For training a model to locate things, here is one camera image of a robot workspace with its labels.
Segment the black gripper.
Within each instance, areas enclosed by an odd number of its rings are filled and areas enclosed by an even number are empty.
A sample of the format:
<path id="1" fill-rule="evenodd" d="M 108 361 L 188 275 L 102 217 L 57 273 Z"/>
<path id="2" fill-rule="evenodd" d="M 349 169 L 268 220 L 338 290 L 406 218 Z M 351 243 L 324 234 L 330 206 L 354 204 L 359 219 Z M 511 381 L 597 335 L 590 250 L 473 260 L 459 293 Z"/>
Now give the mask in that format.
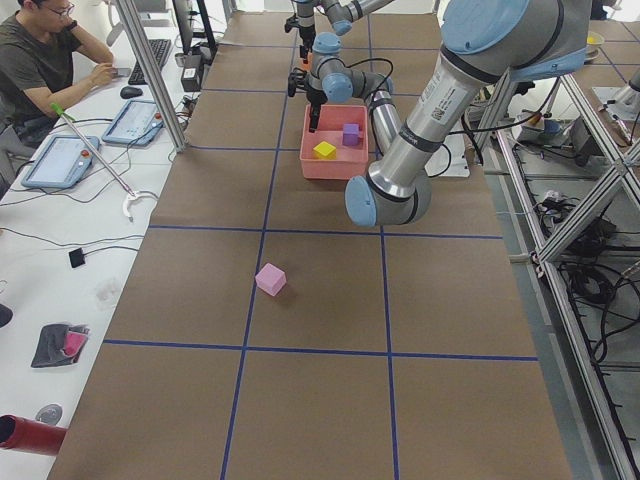
<path id="1" fill-rule="evenodd" d="M 321 117 L 322 105 L 325 104 L 325 93 L 322 89 L 316 89 L 311 86 L 306 87 L 306 98 L 310 104 L 309 110 L 309 126 L 308 132 L 314 133 L 318 128 Z"/>
<path id="2" fill-rule="evenodd" d="M 303 45 L 299 47 L 299 54 L 302 65 L 308 64 L 308 48 L 313 46 L 315 40 L 315 26 L 299 26 L 299 34 L 303 41 Z"/>

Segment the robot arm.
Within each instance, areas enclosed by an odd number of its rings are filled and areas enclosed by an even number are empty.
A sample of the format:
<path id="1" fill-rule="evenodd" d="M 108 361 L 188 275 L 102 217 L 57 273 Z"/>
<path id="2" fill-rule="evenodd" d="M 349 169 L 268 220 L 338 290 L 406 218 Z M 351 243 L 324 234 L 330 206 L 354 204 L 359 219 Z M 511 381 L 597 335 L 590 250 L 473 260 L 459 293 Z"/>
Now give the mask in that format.
<path id="1" fill-rule="evenodd" d="M 341 37 L 383 7 L 381 1 L 323 1 L 332 29 L 316 33 L 314 1 L 298 3 L 298 26 L 312 63 L 303 81 L 311 130 L 326 102 L 366 104 L 382 158 L 349 180 L 345 204 L 359 226 L 402 225 L 420 219 L 431 200 L 425 166 L 479 90 L 505 73 L 514 81 L 559 77 L 580 69 L 586 55 L 588 1 L 451 1 L 440 27 L 434 73 L 406 120 L 400 120 L 388 78 L 346 66 Z"/>
<path id="2" fill-rule="evenodd" d="M 382 9 L 392 0 L 352 0 L 342 5 L 338 0 L 293 0 L 293 15 L 285 21 L 284 31 L 299 31 L 302 40 L 300 58 L 305 66 L 310 65 L 311 50 L 316 38 L 315 11 L 320 8 L 327 17 L 334 33 L 342 36 L 363 17 Z"/>

